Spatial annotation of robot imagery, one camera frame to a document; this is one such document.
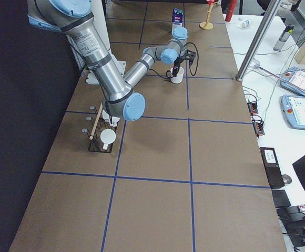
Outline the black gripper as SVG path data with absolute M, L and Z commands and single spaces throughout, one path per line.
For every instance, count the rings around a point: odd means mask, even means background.
M 171 71 L 173 77 L 176 77 L 178 75 L 181 63 L 182 63 L 182 58 L 177 57 L 177 59 L 174 61 L 174 67 L 172 67 L 172 71 Z

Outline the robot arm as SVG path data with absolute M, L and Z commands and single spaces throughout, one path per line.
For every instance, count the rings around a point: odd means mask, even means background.
M 91 1 L 28 1 L 29 23 L 39 29 L 62 32 L 77 45 L 87 67 L 94 73 L 104 94 L 106 112 L 127 121 L 136 121 L 146 106 L 134 87 L 157 61 L 172 64 L 186 52 L 188 32 L 184 27 L 172 31 L 165 45 L 148 47 L 124 75 L 94 26 Z

